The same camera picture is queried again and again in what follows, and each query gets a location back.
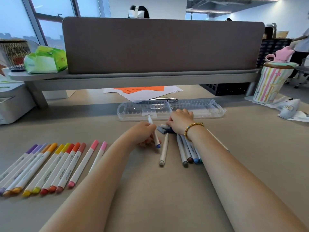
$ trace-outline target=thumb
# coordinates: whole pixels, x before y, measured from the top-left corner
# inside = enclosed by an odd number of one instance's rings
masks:
[[[173,124],[174,124],[174,121],[167,121],[166,124],[167,124],[168,126],[172,127]]]
[[[156,130],[157,126],[155,124],[151,124],[147,126],[147,129],[149,131],[149,135],[152,134]]]

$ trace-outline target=hand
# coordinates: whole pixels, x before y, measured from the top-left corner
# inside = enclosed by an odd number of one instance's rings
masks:
[[[174,130],[177,134],[184,135],[186,128],[194,123],[193,112],[188,112],[187,109],[178,109],[173,111],[171,117],[166,124]]]
[[[154,142],[152,133],[156,130],[156,128],[157,126],[155,124],[142,121],[126,131],[125,135],[131,139],[134,144],[144,147],[147,144]]]

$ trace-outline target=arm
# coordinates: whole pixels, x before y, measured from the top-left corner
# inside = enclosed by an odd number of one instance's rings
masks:
[[[184,134],[194,123],[193,113],[184,109],[172,113],[168,125]],[[192,126],[188,138],[203,160],[224,210],[238,231],[308,231],[293,212],[243,166],[203,126]]]
[[[308,37],[308,36],[303,35],[303,36],[300,36],[300,37],[298,37],[298,38],[293,39],[292,42],[293,42],[293,41],[298,41],[298,40],[303,40],[303,39],[306,39],[307,37]]]
[[[40,232],[103,231],[114,193],[136,144],[152,141],[156,125],[140,122],[119,137]]]

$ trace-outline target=stack of paper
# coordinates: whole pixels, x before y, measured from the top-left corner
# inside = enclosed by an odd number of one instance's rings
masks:
[[[183,90],[175,85],[103,89],[103,93],[116,92],[130,101],[149,100],[179,91]]]

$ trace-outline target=white headset strap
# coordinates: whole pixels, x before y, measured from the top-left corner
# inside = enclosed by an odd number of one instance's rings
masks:
[[[135,19],[137,19],[138,17],[138,8],[139,8],[139,5],[135,7],[135,16],[134,16]]]

